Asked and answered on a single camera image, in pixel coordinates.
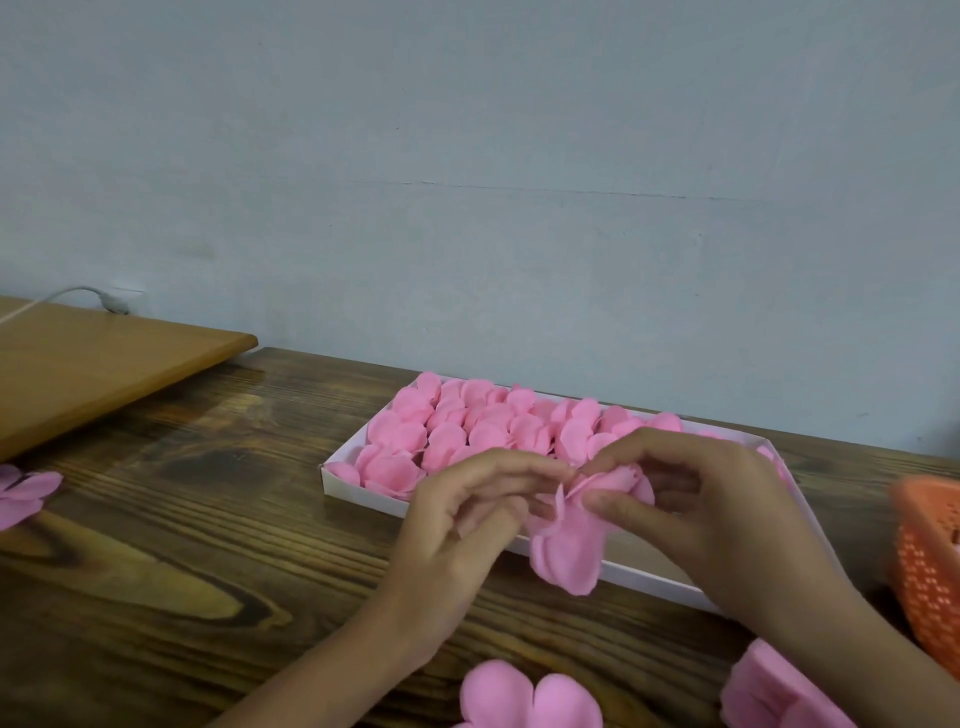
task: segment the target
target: hand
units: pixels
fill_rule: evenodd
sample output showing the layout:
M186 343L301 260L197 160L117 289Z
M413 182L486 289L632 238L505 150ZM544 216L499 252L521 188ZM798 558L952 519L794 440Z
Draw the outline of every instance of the hand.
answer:
M390 567L359 616L402 635L422 667L460 624L496 557L528 513L553 518L536 494L576 475L533 452L491 449L423 480L400 529Z
M638 463L657 507L594 491L589 511L649 542L717 606L771 639L807 621L826 600L854 595L789 496L774 466L724 440L642 428L601 450L581 470Z

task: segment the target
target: paper flower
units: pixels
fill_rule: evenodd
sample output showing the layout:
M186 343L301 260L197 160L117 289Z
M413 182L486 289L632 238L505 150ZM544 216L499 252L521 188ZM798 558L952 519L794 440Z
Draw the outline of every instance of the paper flower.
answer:
M568 675L547 675L534 688L522 672L491 660L467 673L460 688L464 722L455 728L602 728L593 696Z
M43 507L43 499L63 481L60 473L28 473L13 465L0 465L0 531L30 518Z

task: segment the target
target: wooden table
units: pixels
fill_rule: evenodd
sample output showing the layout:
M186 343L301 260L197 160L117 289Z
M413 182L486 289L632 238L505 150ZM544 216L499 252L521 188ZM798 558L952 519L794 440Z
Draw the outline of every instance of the wooden table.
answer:
M0 533L0 722L203 725L344 622L399 521L324 501L317 465L413 375L262 350L23 458L66 480ZM857 586L881 597L886 485L960 476L947 460L753 431L786 458ZM566 595L505 554L447 646L365 724L453 725L463 676L504 658L534 679L573 675L609 726L717 725L749 639L606 583Z

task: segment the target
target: white box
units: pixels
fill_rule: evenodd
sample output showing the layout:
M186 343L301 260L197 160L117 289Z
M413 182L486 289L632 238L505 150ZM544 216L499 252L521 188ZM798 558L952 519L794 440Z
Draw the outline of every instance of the white box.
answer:
M442 377L444 381L450 378L452 377ZM546 395L541 392L537 392L537 396L553 401L567 399L554 395ZM653 415L647 412L639 412L637 410L630 411L644 420L649 420L653 417ZM721 435L726 440L734 440L742 443L751 449L765 445L771 451L776 452L769 440L734 429L714 427L713 425L701 425L684 420L684 432L692 432L694 434L704 432L714 433ZM324 470L324 465L327 463L346 461L352 464L356 460L357 454L366 444L367 426L364 425L322 463L320 469L324 482L324 494L326 496L339 498L340 500L348 500L351 503L356 503L366 508L372 508L374 511L380 511L381 513L388 513L391 516L403 518L407 513L408 503L389 496L382 496L379 493L368 491L365 488L350 485L333 473ZM806 499L803 493L801 493L800 487L793 479L792 474L790 475L790 481L785 485L790 492L790 496L797 502L810 521L814 531L823 539L837 569L842 571L840 562L832 546L830 546L827 536L817 522L816 516L813 515L813 511L810 510L810 506L807 505ZM518 536L507 550L529 557L529 539L526 536ZM538 578L532 570L530 576L531 578ZM647 542L626 531L616 531L607 538L600 578L613 584L619 584L621 587L626 587L627 589L659 596L660 598L669 599L670 601L693 607L694 609L720 613L720 610L713 602L707 599L703 592L693 586L693 582L690 581L690 578L683 570Z

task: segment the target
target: forearm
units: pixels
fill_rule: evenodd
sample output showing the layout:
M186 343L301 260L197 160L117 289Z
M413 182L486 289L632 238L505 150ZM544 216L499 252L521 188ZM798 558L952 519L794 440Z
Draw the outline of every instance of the forearm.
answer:
M852 588L829 602L768 642L863 728L956 725L960 684Z
M361 612L211 728L348 728L411 671L401 639Z

